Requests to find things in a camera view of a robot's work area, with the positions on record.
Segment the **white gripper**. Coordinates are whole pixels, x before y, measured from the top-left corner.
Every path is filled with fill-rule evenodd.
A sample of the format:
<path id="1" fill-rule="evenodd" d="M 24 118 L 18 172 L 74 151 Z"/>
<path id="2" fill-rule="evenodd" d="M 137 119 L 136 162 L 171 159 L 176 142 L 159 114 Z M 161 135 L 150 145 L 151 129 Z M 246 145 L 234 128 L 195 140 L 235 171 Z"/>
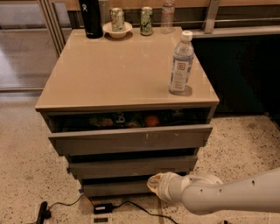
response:
<path id="1" fill-rule="evenodd" d="M 148 188 L 166 202 L 181 202 L 187 178 L 173 172 L 158 173 L 147 181 Z"/>

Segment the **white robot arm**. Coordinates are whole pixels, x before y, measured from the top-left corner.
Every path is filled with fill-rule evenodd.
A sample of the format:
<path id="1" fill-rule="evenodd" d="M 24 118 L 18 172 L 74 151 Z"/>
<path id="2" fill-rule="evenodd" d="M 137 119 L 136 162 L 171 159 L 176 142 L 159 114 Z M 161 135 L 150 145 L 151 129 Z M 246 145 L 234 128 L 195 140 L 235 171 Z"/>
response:
<path id="1" fill-rule="evenodd" d="M 182 204 L 193 214 L 222 210 L 280 212 L 280 169 L 224 183 L 212 174 L 150 177 L 147 186 L 161 200 Z"/>

